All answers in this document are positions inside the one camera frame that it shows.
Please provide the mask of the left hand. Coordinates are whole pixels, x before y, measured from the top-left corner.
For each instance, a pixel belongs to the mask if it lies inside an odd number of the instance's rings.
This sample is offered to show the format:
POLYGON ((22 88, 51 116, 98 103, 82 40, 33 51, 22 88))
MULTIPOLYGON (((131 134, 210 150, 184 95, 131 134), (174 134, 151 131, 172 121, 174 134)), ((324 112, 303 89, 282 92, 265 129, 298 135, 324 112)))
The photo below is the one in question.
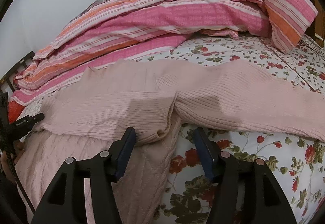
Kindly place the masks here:
POLYGON ((6 151, 3 151, 2 155, 1 155, 1 165, 3 167, 4 174, 5 174, 6 178, 8 179, 8 181, 10 181, 12 184, 15 184, 15 179, 14 179, 14 175, 9 167, 9 162, 12 162, 15 165, 17 164, 17 162, 19 161, 19 159, 22 157, 22 155, 25 152, 24 143, 21 142, 20 140, 16 140, 14 142, 14 149, 15 149, 15 153, 16 153, 15 159, 13 159, 14 155, 11 153, 8 156, 6 151))

